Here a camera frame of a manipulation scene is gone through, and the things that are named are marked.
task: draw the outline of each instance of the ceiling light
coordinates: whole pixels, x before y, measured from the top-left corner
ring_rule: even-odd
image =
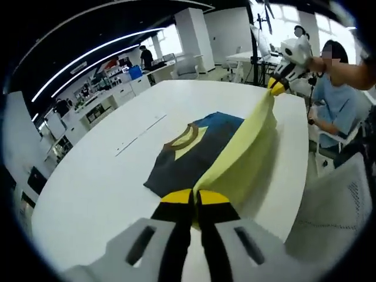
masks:
[[[111,40],[109,42],[106,42],[92,50],[90,50],[89,52],[86,52],[85,54],[81,55],[80,57],[78,57],[77,59],[71,61],[69,64],[67,64],[64,68],[62,68],[61,70],[59,70],[53,77],[51,77],[47,82],[46,84],[44,84],[42,86],[42,88],[40,88],[40,90],[36,93],[36,95],[33,97],[33,99],[31,100],[31,102],[34,102],[36,100],[36,98],[39,97],[39,95],[42,93],[43,90],[46,89],[46,87],[55,79],[57,78],[62,72],[64,72],[65,70],[67,70],[67,68],[69,68],[70,66],[72,66],[73,64],[75,64],[76,62],[78,62],[79,60],[81,60],[82,58],[88,56],[89,54],[105,47],[105,46],[108,46],[112,43],[115,43],[119,40],[122,40],[122,39],[125,39],[125,38],[129,38],[129,37],[132,37],[132,36],[135,36],[135,35],[140,35],[140,34],[143,34],[143,33],[148,33],[148,32],[153,32],[153,31],[161,31],[162,29],[164,28],[153,28],[153,29],[147,29],[145,31],[139,31],[139,32],[135,32],[135,33],[132,33],[132,34],[129,34],[129,35],[125,35],[125,36],[122,36],[122,37],[119,37],[119,38],[116,38],[114,40]]]
[[[39,114],[37,113],[32,119],[31,121],[34,122],[34,120],[36,120],[36,118],[39,116]]]
[[[99,61],[91,64],[90,66],[88,66],[87,68],[85,68],[84,70],[80,71],[79,73],[77,73],[74,77],[72,77],[70,80],[68,80],[67,82],[65,82],[58,90],[55,91],[54,94],[52,94],[51,98],[55,97],[56,94],[58,94],[65,86],[67,86],[68,84],[70,84],[73,80],[75,80],[78,76],[80,76],[81,74],[83,74],[84,72],[86,72],[88,69],[92,68],[93,66],[95,66],[97,63],[100,63],[104,60],[107,60],[109,58],[111,58],[112,56],[115,56],[116,54],[119,54],[119,53],[122,53],[124,51],[127,51],[129,49],[132,49],[132,48],[135,48],[135,47],[138,47],[140,46],[140,44],[136,44],[136,45],[133,45],[131,47],[128,47],[128,48],[125,48],[123,50],[120,50],[120,51],[117,51],[111,55],[108,55],[107,57],[104,57],[103,59],[100,59]]]

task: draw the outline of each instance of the light blue shirt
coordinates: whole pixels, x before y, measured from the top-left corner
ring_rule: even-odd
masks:
[[[318,107],[317,118],[333,125],[343,134],[348,135],[357,116],[356,91],[348,85],[335,87],[324,74],[313,90],[314,100],[324,100],[325,105]],[[320,145],[328,148],[338,142],[329,136],[320,136]]]

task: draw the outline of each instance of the white chair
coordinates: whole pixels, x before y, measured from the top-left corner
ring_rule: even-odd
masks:
[[[199,67],[192,54],[176,57],[175,61],[174,70],[171,72],[172,79],[196,79],[199,77]]]
[[[372,103],[367,98],[367,96],[364,94],[363,91],[357,91],[356,95],[357,100],[357,116],[352,123],[350,132],[347,136],[338,136],[338,135],[332,135],[326,131],[323,130],[317,130],[317,141],[320,140],[320,135],[326,135],[330,138],[338,141],[338,152],[341,152],[342,148],[349,144],[352,140],[354,140],[355,136],[357,135],[359,128],[361,127],[362,122],[367,118],[368,113],[371,109]],[[329,159],[333,158],[330,155],[332,154],[326,154],[325,149],[320,148],[319,142],[316,142],[316,153],[315,153],[315,161],[316,161],[316,168],[318,173],[323,170],[323,164],[325,162],[330,162]]]
[[[286,250],[300,262],[328,270],[352,245],[371,210],[363,156],[357,153],[305,188]]]
[[[239,54],[240,51],[241,51],[241,46],[238,46],[236,48],[235,54]],[[232,62],[232,61],[226,61],[225,63],[222,64],[222,68],[228,69],[230,71],[230,73],[227,74],[227,76],[226,76],[229,81],[233,81],[233,79],[235,77],[234,71],[235,72],[238,71],[239,64],[240,64],[239,62]]]

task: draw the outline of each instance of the round table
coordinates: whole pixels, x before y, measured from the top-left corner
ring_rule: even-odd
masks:
[[[37,248],[57,271],[98,259],[110,239],[140,217],[149,218],[158,206],[160,198],[143,183],[162,145],[213,112],[246,118],[264,92],[236,83],[168,80],[116,109],[48,179],[32,216]],[[268,187],[255,193],[241,216],[285,241],[306,182],[307,118],[304,100],[293,95],[278,96],[273,112],[278,145]],[[200,232],[192,229],[191,235],[183,281],[210,281]]]

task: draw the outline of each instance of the blue box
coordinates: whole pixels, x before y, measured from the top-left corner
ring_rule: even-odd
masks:
[[[141,70],[140,66],[133,66],[133,67],[129,68],[128,72],[129,72],[130,78],[132,78],[132,80],[135,80],[135,79],[142,76],[142,70]]]

